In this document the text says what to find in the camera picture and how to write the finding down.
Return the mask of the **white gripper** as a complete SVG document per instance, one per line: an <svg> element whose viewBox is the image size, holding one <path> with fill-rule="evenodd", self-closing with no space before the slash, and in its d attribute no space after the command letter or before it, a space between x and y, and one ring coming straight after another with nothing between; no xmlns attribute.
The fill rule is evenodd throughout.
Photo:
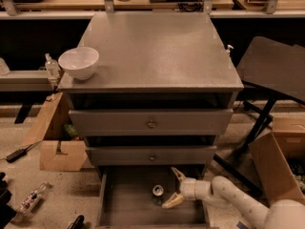
<svg viewBox="0 0 305 229"><path fill-rule="evenodd" d="M170 198L162 204L164 209L170 209L181 204L185 200L203 200L212 194L211 183L205 180L185 177L177 168L172 167L172 171L180 182L180 194L174 192Z"/></svg>

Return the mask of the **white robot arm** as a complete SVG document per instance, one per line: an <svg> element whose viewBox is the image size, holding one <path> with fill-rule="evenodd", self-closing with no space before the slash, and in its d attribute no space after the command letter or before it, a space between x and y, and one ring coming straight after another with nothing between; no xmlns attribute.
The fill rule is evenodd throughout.
<svg viewBox="0 0 305 229"><path fill-rule="evenodd" d="M216 176L211 181L186 177L172 167L178 179L179 190L162 204L173 208L184 200L202 200L214 207L234 205L256 229L304 229L305 206L295 200L282 199L270 208L250 197L231 181Z"/></svg>

